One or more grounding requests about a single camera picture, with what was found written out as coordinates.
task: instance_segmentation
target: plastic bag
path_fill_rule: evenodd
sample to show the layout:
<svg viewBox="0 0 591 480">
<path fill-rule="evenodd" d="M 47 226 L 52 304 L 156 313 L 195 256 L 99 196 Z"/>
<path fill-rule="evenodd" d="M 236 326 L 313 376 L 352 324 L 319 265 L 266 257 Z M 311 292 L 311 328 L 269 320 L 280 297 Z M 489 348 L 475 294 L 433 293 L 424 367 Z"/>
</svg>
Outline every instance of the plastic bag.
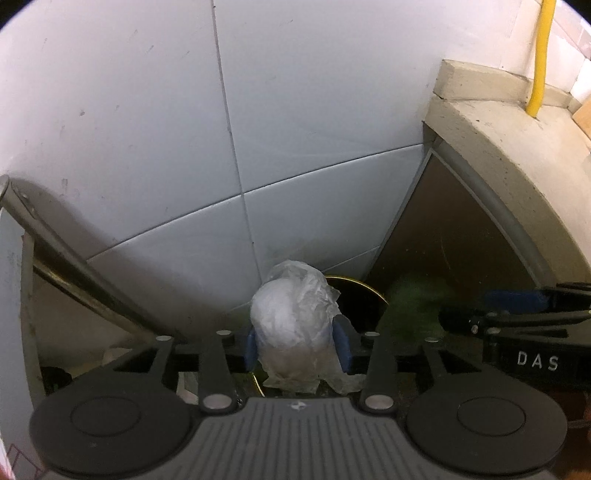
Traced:
<svg viewBox="0 0 591 480">
<path fill-rule="evenodd" d="M 266 387 L 315 393 L 325 380 L 339 394 L 361 389 L 364 375 L 340 369 L 332 339 L 339 291 L 315 268 L 295 261 L 276 265 L 252 298 L 251 321 Z"/>
</svg>

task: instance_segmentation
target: wall tile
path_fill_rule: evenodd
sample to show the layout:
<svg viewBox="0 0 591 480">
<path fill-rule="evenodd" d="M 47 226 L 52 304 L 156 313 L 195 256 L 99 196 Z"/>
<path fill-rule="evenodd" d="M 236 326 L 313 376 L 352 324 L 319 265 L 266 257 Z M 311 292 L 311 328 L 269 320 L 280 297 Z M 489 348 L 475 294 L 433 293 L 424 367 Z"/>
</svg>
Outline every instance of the wall tile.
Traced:
<svg viewBox="0 0 591 480">
<path fill-rule="evenodd" d="M 587 29 L 583 30 L 581 33 L 581 38 L 579 39 L 579 50 L 583 55 L 585 55 L 585 58 L 591 59 L 591 33 Z"/>
<path fill-rule="evenodd" d="M 577 81 L 574 83 L 570 93 L 579 102 L 584 103 L 591 96 L 591 61 L 585 59 L 583 67 L 579 72 Z"/>
<path fill-rule="evenodd" d="M 260 285 L 241 197 L 132 238 L 90 264 L 191 338 L 223 327 L 224 314 L 250 301 Z"/>
<path fill-rule="evenodd" d="M 498 67 L 519 3 L 216 1 L 245 191 L 419 143 L 441 59 Z"/>
<path fill-rule="evenodd" d="M 506 44 L 501 68 L 511 73 L 534 77 L 535 32 L 540 5 L 535 0 L 523 0 L 511 38 Z M 546 83 L 569 92 L 583 65 L 584 56 L 556 21 L 548 42 Z"/>
<path fill-rule="evenodd" d="M 37 0 L 0 32 L 0 171 L 89 257 L 239 193 L 209 0 Z"/>
<path fill-rule="evenodd" d="M 422 151 L 417 145 L 373 155 L 247 193 L 262 277 L 284 260 L 324 270 L 379 246 Z"/>
<path fill-rule="evenodd" d="M 557 0 L 556 2 L 554 21 L 563 28 L 564 32 L 574 42 L 574 45 L 579 43 L 583 32 L 581 16 L 564 0 Z"/>
<path fill-rule="evenodd" d="M 374 264 L 378 251 L 379 247 L 372 248 L 369 252 L 357 255 L 357 257 L 350 258 L 334 267 L 330 267 L 324 271 L 324 274 L 340 275 L 341 277 L 363 280 Z"/>
</svg>

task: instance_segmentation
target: yellow cable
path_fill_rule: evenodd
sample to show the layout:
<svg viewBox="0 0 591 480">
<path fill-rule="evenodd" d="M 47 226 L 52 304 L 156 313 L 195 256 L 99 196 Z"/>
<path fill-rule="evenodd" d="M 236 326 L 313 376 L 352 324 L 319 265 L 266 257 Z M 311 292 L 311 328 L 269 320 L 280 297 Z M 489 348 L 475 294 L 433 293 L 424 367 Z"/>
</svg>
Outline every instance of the yellow cable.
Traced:
<svg viewBox="0 0 591 480">
<path fill-rule="evenodd" d="M 536 117 L 542 100 L 544 99 L 544 89 L 546 87 L 546 62 L 548 57 L 548 39 L 550 38 L 550 28 L 556 9 L 556 0 L 543 0 L 538 20 L 538 34 L 535 38 L 535 69 L 534 69 L 534 87 L 531 92 L 531 98 L 525 111 L 529 116 Z"/>
</svg>

